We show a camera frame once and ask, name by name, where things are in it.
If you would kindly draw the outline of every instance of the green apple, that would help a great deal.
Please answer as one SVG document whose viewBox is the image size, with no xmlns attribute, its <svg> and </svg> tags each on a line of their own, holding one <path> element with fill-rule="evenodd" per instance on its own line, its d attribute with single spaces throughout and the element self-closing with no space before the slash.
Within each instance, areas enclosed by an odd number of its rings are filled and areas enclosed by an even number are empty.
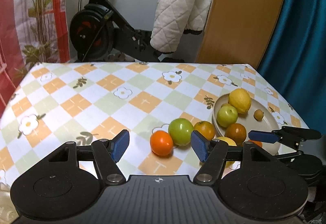
<svg viewBox="0 0 326 224">
<path fill-rule="evenodd" d="M 177 118 L 173 120 L 167 129 L 173 143 L 179 146 L 185 146 L 190 142 L 190 136 L 194 130 L 191 122 L 185 118 Z"/>
<path fill-rule="evenodd" d="M 227 128 L 229 125 L 237 122 L 238 111 L 231 105 L 225 105 L 217 113 L 217 122 L 220 126 Z"/>
</svg>

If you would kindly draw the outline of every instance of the metal screw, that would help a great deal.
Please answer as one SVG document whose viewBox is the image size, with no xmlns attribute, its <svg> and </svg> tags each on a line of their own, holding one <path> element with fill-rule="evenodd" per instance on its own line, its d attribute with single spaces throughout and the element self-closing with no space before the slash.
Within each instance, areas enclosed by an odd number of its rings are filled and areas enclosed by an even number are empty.
<svg viewBox="0 0 326 224">
<path fill-rule="evenodd" d="M 209 174 L 200 174 L 200 175 L 197 175 L 196 178 L 198 181 L 201 181 L 201 182 L 209 182 L 213 179 L 213 177 Z"/>
<path fill-rule="evenodd" d="M 119 183 L 123 179 L 123 177 L 122 177 L 122 175 L 119 175 L 119 174 L 111 174 L 111 175 L 108 175 L 106 177 L 106 179 L 112 183 Z"/>
</svg>

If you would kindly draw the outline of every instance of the wooden door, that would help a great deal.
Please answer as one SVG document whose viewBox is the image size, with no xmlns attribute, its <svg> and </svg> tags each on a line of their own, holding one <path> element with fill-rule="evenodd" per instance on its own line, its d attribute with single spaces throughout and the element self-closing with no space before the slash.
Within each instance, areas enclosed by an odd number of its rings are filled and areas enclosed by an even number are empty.
<svg viewBox="0 0 326 224">
<path fill-rule="evenodd" d="M 213 0 L 196 62 L 257 68 L 283 0 Z"/>
</svg>

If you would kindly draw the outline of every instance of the plant print curtain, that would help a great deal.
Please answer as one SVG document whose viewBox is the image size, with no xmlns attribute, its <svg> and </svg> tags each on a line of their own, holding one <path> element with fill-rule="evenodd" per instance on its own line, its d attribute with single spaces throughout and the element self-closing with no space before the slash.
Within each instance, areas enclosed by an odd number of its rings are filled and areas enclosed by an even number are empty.
<svg viewBox="0 0 326 224">
<path fill-rule="evenodd" d="M 1 116 L 36 63 L 66 62 L 70 57 L 65 0 L 0 0 L 0 7 Z"/>
</svg>

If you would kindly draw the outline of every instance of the table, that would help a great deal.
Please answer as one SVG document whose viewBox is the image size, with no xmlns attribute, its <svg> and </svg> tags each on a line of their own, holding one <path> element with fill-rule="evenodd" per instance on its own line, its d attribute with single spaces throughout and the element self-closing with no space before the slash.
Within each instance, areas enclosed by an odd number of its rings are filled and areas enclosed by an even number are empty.
<svg viewBox="0 0 326 224">
<path fill-rule="evenodd" d="M 150 149 L 151 134 L 167 131 L 178 117 L 193 124 L 211 121 L 212 101 L 239 87 L 273 112 L 280 127 L 307 128 L 286 100 L 246 64 L 36 65 L 0 120 L 0 182 L 11 185 L 66 141 L 90 144 L 112 139 L 122 129 L 130 132 L 130 145 L 118 163 L 126 178 L 187 174 L 192 179 L 200 167 L 192 148 L 176 148 L 169 158 L 157 157 Z M 282 145 L 279 153 L 286 152 L 289 148 Z M 92 162 L 81 162 L 80 167 L 95 174 Z"/>
</svg>

